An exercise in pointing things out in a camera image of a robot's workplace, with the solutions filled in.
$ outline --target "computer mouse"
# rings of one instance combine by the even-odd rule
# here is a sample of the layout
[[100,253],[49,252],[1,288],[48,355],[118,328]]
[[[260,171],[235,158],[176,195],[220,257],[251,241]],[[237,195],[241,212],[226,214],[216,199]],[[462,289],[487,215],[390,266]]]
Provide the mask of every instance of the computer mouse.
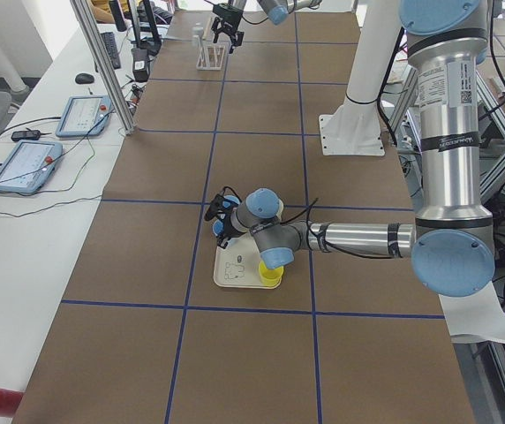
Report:
[[74,81],[76,81],[76,84],[91,84],[94,82],[94,75],[82,72],[76,75]]

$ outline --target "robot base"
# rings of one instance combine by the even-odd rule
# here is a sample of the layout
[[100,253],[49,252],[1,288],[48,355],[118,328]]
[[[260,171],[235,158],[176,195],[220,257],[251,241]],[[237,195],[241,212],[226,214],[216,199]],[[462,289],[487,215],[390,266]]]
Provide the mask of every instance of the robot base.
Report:
[[329,129],[326,130],[326,126],[331,121],[335,115],[320,115],[320,134],[321,134],[321,149],[323,150],[323,155],[363,155],[363,156],[384,156],[384,147],[382,146],[380,124],[378,123],[378,118],[376,118],[376,135],[369,140],[362,140],[362,142],[357,142],[358,135],[357,131],[353,133],[341,133],[338,134]]
[[217,247],[214,281],[220,287],[240,289],[275,289],[280,283],[266,286],[259,275],[260,254],[250,234],[231,240],[225,249]]

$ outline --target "white desk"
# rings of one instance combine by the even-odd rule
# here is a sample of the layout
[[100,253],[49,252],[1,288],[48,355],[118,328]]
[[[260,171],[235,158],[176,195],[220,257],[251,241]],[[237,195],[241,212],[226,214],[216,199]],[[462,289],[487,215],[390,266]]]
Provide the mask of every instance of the white desk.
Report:
[[[115,26],[102,25],[101,31],[114,31]],[[120,49],[126,33],[116,34]],[[116,70],[120,85],[132,75],[131,46],[128,40],[121,48],[122,67]],[[95,76],[95,83],[78,85],[74,77],[80,72]],[[60,116],[72,95],[88,95],[88,87],[95,95],[106,90],[94,60],[80,31],[78,31],[47,70],[29,95],[10,125],[39,117]],[[54,132],[56,121],[28,125],[44,132]],[[81,174],[69,192],[44,193],[34,197],[0,195],[0,211],[15,215],[61,201],[94,197],[102,193],[124,136],[116,114],[111,114],[108,125],[92,143],[95,158]],[[14,143],[11,131],[0,138],[0,162],[11,152]],[[61,140],[64,150],[75,140]],[[86,141],[74,148],[60,163],[45,185],[46,190],[68,187],[78,170],[91,155]],[[0,387],[24,390],[29,381],[44,339],[68,283],[99,201],[82,201],[52,208],[23,218],[0,216]]]

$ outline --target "light blue tablet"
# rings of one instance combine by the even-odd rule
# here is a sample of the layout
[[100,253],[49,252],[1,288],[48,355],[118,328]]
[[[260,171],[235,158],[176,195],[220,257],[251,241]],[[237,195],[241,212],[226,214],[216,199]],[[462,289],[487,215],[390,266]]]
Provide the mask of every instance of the light blue tablet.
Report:
[[71,97],[58,123],[56,135],[63,138],[98,135],[105,128],[110,111],[111,99],[106,95]]
[[62,144],[57,141],[21,140],[0,168],[0,193],[36,193],[61,155]]

